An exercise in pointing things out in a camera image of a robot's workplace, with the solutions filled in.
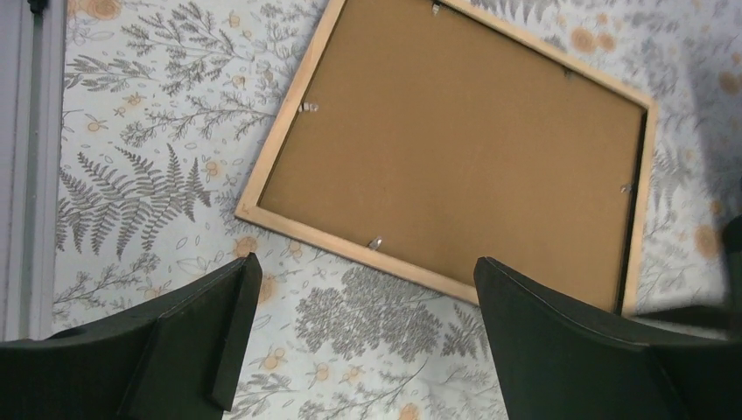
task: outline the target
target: gray leaf pattern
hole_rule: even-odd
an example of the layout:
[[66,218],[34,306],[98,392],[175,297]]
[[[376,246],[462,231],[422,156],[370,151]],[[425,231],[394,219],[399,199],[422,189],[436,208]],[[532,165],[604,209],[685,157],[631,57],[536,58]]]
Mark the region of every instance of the gray leaf pattern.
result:
[[[66,1],[55,331],[255,252],[258,313],[226,418],[507,418],[477,308],[233,216],[326,0]],[[723,299],[742,4],[471,3],[659,102],[640,309]]]

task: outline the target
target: fern leaf print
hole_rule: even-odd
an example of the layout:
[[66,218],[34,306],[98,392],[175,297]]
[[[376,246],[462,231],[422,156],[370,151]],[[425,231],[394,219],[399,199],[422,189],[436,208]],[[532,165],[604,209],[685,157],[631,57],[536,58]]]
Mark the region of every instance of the fern leaf print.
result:
[[128,173],[78,153],[77,161],[87,179],[78,179],[66,170],[59,175],[68,196],[59,202],[57,249],[65,248],[71,231],[79,253],[89,246],[98,256],[115,233],[115,252],[121,259],[137,233],[142,248],[149,251],[162,230],[181,214],[195,222],[196,203],[211,206],[210,193],[200,180],[198,160],[193,160],[186,176],[175,150],[169,144],[167,147],[163,169],[154,161],[116,148],[129,164]]

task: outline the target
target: wooden frame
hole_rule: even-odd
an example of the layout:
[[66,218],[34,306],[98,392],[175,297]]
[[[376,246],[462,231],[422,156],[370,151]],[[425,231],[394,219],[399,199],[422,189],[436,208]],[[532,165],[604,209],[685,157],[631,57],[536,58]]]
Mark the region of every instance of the wooden frame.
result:
[[[615,94],[646,110],[644,115],[644,138],[643,142],[640,143],[641,153],[636,170],[638,176],[635,180],[636,184],[633,191],[635,195],[633,199],[633,218],[630,220],[632,225],[629,229],[629,250],[627,251],[625,268],[626,277],[622,293],[621,291],[619,292],[620,306],[616,308],[617,312],[621,312],[624,315],[631,314],[636,304],[636,291],[641,269],[643,225],[648,203],[648,188],[657,118],[657,105],[655,101],[621,81],[590,68],[584,62],[569,56],[565,52],[529,34],[527,31],[504,22],[490,13],[470,5],[464,0],[442,0],[440,3],[540,53],[542,56],[561,64],[566,69],[581,74],[586,79],[598,83],[602,87],[613,91]],[[478,303],[477,294],[471,285],[457,282],[449,277],[441,276],[392,256],[375,252],[367,247],[322,232],[314,227],[290,220],[259,207],[259,201],[284,145],[284,140],[289,133],[292,122],[305,97],[305,92],[310,86],[312,76],[319,65],[320,58],[345,4],[346,0],[330,0],[327,5],[325,14],[319,22],[296,76],[283,100],[278,116],[262,148],[260,157],[255,163],[255,167],[241,196],[235,214],[238,218],[245,221],[250,221],[259,226],[288,235],[301,242],[309,243],[358,263],[363,263],[476,305]]]

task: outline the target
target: brown cardboard backing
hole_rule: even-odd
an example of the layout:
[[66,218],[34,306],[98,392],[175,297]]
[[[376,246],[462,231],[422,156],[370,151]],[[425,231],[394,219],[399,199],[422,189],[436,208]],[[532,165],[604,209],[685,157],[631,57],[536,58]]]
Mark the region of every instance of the brown cardboard backing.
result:
[[259,206],[473,284],[492,256],[611,310],[646,112],[425,0],[348,0]]

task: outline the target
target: orange flower print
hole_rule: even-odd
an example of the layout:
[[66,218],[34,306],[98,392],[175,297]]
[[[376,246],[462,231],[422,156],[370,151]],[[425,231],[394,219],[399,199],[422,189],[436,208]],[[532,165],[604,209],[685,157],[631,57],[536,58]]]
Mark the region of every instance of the orange flower print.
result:
[[234,256],[243,258],[251,252],[257,251],[257,240],[252,236],[241,238],[234,244]]
[[719,237],[716,230],[710,225],[700,225],[693,234],[693,242],[696,244],[696,251],[703,258],[710,260],[718,256]]
[[595,52],[595,37],[585,28],[576,28],[570,36],[572,45],[581,53]]
[[721,72],[718,76],[719,87],[729,95],[739,93],[739,79],[731,72]]
[[80,11],[80,4],[77,0],[67,0],[67,19],[74,18],[74,15]]
[[91,122],[87,125],[87,131],[95,133],[100,130],[108,130],[109,126],[106,125],[106,120],[99,120],[90,114],[85,114],[88,120]]
[[131,94],[125,98],[123,98],[129,105],[136,106],[142,103],[142,99],[144,99],[144,96],[141,96],[138,92]]
[[260,364],[260,367],[265,370],[276,370],[287,361],[285,356],[286,350],[284,348],[278,347],[276,348],[276,350],[273,350],[273,346],[271,346],[268,349],[268,354],[265,357],[261,357],[251,361],[250,365]]
[[229,12],[229,19],[227,21],[229,22],[230,28],[236,28],[240,25],[240,17],[235,15],[233,11]]
[[351,369],[343,374],[343,379],[340,381],[340,383],[347,382],[356,382],[361,378],[361,374],[365,374],[366,371],[363,370],[363,367],[361,366],[351,366]]
[[232,77],[232,85],[235,88],[245,88],[245,83],[248,81],[248,79],[245,76],[242,75],[236,75]]
[[709,205],[709,210],[711,214],[719,216],[724,212],[724,204],[722,204],[721,200],[715,199]]
[[260,283],[260,295],[257,297],[257,304],[261,305],[270,300],[276,291],[276,276],[272,274],[263,274],[262,282]]
[[211,182],[212,178],[216,178],[221,174],[221,167],[219,163],[209,160],[201,171],[206,173],[206,182]]
[[405,405],[399,412],[399,420],[420,420],[420,409],[413,403]]
[[168,280],[165,284],[157,287],[154,287],[152,285],[152,281],[149,278],[147,279],[147,283],[148,285],[137,288],[138,291],[144,292],[144,300],[159,298],[160,296],[170,291],[168,287],[170,287],[172,280]]
[[113,20],[121,14],[121,2],[119,0],[87,0],[85,12],[91,18]]
[[309,385],[309,388],[311,388],[317,382],[324,382],[330,379],[330,367],[327,366],[327,363],[319,363],[315,366],[314,372],[309,372],[307,375],[314,376]]
[[301,255],[304,253],[301,249],[301,242],[290,240],[286,249],[283,250],[281,256],[291,256],[298,261]]
[[616,49],[616,40],[611,34],[603,32],[598,35],[598,45],[600,46],[600,48],[603,48],[604,50],[611,53],[613,52],[613,50]]
[[278,365],[286,361],[286,359],[284,358],[285,355],[285,350],[283,350],[281,347],[277,348],[273,351],[273,353],[269,353],[268,357],[263,359],[262,367],[267,370],[278,368]]

